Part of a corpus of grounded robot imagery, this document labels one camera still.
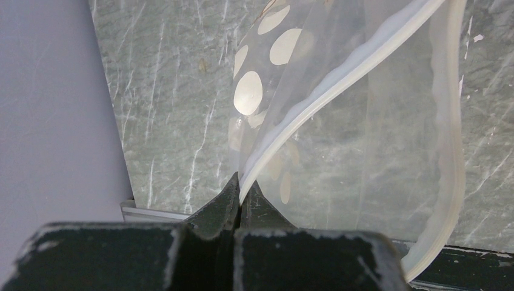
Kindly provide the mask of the clear zip top bag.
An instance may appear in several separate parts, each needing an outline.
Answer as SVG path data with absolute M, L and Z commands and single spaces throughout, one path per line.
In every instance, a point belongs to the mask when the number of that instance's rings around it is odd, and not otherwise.
M 413 281 L 464 200 L 465 1 L 268 1 L 238 45 L 229 121 L 239 200 L 294 226 L 382 233 Z

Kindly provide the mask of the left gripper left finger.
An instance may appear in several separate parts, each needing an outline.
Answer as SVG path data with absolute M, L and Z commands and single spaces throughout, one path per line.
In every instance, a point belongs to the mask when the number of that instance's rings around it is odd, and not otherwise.
M 3 290 L 231 290 L 239 179 L 181 222 L 53 222 Z

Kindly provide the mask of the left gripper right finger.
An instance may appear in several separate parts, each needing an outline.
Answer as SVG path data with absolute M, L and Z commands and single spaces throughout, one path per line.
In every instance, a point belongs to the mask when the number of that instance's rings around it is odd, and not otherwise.
M 234 234 L 234 290 L 408 290 L 388 237 L 294 227 L 252 185 Z

